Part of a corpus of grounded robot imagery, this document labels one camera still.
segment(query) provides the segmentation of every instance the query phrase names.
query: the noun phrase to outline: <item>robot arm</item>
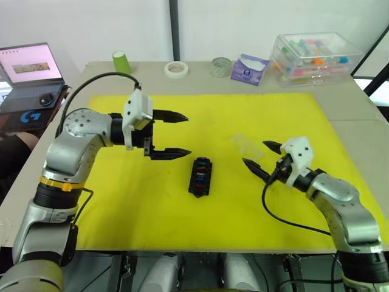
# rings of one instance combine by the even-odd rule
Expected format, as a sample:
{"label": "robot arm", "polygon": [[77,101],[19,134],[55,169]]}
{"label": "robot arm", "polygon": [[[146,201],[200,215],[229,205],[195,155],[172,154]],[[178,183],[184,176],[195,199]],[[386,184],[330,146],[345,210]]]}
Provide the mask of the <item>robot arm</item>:
{"label": "robot arm", "polygon": [[267,184],[274,180],[295,187],[324,215],[342,263],[347,291],[386,291],[389,289],[388,263],[382,249],[377,222],[359,201],[359,192],[350,183],[323,170],[311,170],[312,147],[306,137],[296,137],[281,145],[264,141],[272,151],[282,154],[273,174],[253,161],[248,168]]}
{"label": "robot arm", "polygon": [[144,148],[151,159],[175,159],[190,153],[180,148],[155,151],[153,123],[183,122],[185,116],[153,110],[150,98],[136,88],[121,114],[78,109],[67,115],[63,131],[50,145],[40,183],[29,202],[13,247],[12,267],[0,291],[62,291],[60,266],[69,263],[77,242],[72,223],[78,198],[102,147]]}

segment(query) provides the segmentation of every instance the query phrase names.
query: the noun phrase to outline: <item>laptop screen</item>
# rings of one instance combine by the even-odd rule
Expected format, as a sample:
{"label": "laptop screen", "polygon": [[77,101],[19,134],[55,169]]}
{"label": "laptop screen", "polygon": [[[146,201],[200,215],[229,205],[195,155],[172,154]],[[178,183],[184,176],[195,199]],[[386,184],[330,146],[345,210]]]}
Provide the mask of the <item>laptop screen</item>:
{"label": "laptop screen", "polygon": [[62,78],[48,44],[0,49],[0,65],[12,83]]}

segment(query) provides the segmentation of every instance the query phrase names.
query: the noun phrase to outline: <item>clear plastic container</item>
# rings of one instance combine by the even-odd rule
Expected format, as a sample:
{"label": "clear plastic container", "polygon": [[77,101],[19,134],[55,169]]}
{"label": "clear plastic container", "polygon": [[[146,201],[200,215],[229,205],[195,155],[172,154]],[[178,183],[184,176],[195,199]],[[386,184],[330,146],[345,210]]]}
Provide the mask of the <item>clear plastic container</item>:
{"label": "clear plastic container", "polygon": [[279,35],[270,61],[285,87],[341,82],[363,53],[336,32]]}

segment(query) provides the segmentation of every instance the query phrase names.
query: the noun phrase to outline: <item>purple tissue box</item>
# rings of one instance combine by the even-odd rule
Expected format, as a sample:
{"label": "purple tissue box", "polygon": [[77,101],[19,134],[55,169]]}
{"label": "purple tissue box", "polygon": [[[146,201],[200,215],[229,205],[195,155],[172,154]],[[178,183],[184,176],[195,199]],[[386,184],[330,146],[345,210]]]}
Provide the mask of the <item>purple tissue box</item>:
{"label": "purple tissue box", "polygon": [[241,54],[233,65],[231,79],[259,85],[269,60]]}

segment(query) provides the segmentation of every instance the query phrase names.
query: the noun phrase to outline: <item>computer mouse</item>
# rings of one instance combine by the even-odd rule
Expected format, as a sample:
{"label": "computer mouse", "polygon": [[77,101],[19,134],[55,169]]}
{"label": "computer mouse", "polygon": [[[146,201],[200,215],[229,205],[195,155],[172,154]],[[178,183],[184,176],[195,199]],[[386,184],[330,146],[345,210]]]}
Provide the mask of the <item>computer mouse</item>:
{"label": "computer mouse", "polygon": [[47,106],[50,105],[53,102],[53,94],[51,93],[44,93],[41,96],[39,96],[39,103],[41,106]]}

